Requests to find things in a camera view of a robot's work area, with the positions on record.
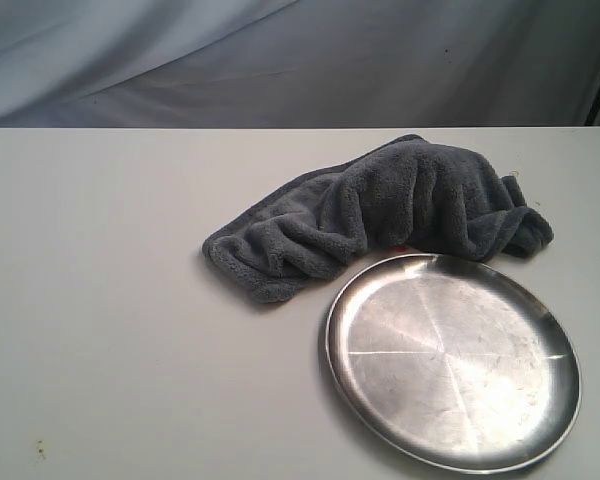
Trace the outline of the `grey fleece towel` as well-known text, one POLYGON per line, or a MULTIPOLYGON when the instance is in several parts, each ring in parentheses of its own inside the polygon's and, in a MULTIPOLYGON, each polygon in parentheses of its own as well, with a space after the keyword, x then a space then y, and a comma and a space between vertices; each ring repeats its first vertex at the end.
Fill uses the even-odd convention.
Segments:
POLYGON ((202 252, 253 301, 277 303, 374 250, 487 262, 532 257, 553 237, 515 177, 477 152, 405 135, 289 181, 210 235, 202 252))

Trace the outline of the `round stainless steel plate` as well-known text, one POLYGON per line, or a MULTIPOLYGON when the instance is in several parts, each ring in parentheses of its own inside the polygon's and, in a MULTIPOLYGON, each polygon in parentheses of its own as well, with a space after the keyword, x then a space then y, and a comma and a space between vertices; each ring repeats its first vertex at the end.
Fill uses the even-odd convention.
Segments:
POLYGON ((580 410, 578 358, 551 311, 504 274, 452 256, 401 255, 357 273, 329 309, 324 352, 369 430, 448 471, 533 465, 580 410))

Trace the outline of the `grey fabric backdrop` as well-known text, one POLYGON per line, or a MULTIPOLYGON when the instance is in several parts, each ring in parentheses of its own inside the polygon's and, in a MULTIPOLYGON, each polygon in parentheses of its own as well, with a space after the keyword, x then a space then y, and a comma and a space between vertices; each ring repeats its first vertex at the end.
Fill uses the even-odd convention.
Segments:
POLYGON ((0 127, 584 122, 600 1, 0 1, 0 127))

